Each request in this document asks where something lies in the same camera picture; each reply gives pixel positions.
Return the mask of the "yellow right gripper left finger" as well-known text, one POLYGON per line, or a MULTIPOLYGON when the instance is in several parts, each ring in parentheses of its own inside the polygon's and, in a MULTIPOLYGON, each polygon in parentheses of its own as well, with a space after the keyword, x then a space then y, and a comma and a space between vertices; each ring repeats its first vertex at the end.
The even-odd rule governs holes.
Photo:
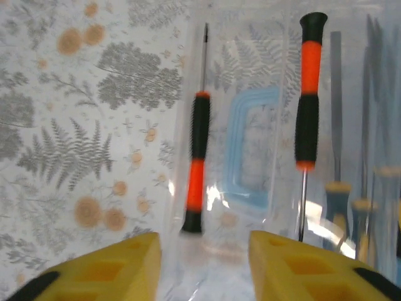
POLYGON ((159 234, 148 232, 53 266, 6 301, 156 301, 159 234))

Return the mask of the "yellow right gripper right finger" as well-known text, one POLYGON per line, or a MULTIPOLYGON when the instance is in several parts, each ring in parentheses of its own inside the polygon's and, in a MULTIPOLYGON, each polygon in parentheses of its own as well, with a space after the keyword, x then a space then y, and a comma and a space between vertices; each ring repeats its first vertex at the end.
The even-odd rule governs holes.
POLYGON ((370 266, 267 231, 250 233, 256 301, 397 301, 397 287, 370 266))

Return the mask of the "orange black precision screwdriver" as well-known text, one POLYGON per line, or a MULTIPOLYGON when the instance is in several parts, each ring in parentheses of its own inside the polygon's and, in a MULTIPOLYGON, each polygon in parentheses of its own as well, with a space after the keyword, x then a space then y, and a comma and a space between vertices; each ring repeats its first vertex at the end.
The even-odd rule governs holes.
POLYGON ((206 91, 207 52, 209 25, 204 26, 202 59, 200 71, 200 90, 192 102, 190 120, 190 168, 185 216, 181 231, 196 235, 202 234, 202 210, 204 199, 204 169, 209 139, 211 117, 211 96, 206 91))
POLYGON ((308 174, 315 168, 318 129, 321 52, 323 31, 328 16, 312 12, 301 17, 301 90, 294 132, 294 158, 302 173, 301 201, 299 207, 298 240, 303 241, 306 224, 306 195, 308 174))

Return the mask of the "clear tool box lid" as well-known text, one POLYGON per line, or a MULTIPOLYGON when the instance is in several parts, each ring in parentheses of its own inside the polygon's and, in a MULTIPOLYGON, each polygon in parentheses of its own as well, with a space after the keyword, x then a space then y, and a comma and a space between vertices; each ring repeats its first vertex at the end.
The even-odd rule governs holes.
POLYGON ((375 205, 364 263, 397 287, 401 202, 401 0, 214 0, 198 5, 185 97, 200 90, 209 25, 211 96, 202 234, 181 231, 190 168, 192 104, 180 113, 170 184, 172 233, 157 301, 256 301, 250 233, 267 231, 355 258, 352 203, 360 198, 362 78, 370 48, 368 197, 375 205), (328 16, 323 31, 318 147, 298 240, 302 173, 294 158, 301 90, 301 17, 328 16))

